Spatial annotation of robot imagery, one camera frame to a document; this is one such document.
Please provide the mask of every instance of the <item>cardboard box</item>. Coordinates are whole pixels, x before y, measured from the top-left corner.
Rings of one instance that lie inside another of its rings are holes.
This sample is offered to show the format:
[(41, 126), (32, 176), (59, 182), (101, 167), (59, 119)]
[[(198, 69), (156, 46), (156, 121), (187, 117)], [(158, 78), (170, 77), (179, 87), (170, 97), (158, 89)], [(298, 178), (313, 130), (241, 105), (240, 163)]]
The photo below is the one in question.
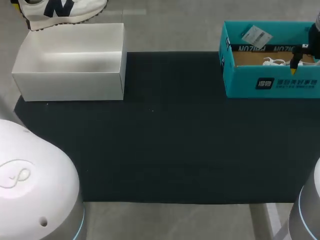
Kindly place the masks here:
[[(292, 58), (296, 45), (308, 44), (313, 22), (226, 21), (222, 28), (219, 58), (226, 95), (229, 98), (320, 98), (320, 66), (262, 65), (264, 58)], [(256, 26), (273, 38), (261, 49), (242, 38)], [(302, 61), (318, 61), (304, 56)]]
[(12, 70), (25, 101), (123, 100), (123, 23), (58, 25), (30, 31)]

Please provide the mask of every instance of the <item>black mat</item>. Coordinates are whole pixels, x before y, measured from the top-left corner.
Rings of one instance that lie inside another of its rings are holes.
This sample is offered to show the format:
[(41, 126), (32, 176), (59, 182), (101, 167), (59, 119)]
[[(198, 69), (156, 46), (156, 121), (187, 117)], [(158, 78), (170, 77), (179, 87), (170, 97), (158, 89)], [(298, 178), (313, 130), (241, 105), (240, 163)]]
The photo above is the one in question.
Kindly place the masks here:
[(216, 52), (128, 53), (123, 102), (15, 112), (70, 156), (85, 201), (293, 202), (320, 157), (320, 100), (227, 99)]

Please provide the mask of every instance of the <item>open white box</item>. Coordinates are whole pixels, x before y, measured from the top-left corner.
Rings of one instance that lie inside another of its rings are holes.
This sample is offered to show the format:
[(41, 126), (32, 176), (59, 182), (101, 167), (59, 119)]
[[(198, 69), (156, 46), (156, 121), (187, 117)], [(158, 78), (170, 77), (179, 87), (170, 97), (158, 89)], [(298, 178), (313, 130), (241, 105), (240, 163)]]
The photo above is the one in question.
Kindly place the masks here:
[(25, 101), (123, 100), (123, 23), (58, 25), (30, 31), (12, 75)]

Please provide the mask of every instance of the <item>white cylinder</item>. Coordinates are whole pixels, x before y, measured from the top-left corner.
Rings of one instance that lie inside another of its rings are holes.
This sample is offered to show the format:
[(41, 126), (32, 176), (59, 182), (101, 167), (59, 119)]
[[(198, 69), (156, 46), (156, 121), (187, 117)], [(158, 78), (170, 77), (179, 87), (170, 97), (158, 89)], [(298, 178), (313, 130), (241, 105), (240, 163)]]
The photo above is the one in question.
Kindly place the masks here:
[(292, 240), (320, 239), (320, 160), (292, 207), (288, 227)]
[(77, 170), (59, 148), (0, 120), (0, 239), (85, 240)]

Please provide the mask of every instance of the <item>small hole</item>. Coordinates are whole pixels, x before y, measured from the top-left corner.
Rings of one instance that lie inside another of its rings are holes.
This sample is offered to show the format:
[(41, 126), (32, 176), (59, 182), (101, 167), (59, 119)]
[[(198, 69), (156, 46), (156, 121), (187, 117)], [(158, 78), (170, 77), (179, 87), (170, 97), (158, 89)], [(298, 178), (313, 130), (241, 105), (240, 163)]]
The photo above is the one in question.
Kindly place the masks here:
[(43, 216), (43, 217), (40, 217), (39, 223), (42, 227), (45, 228), (48, 225), (48, 220)]

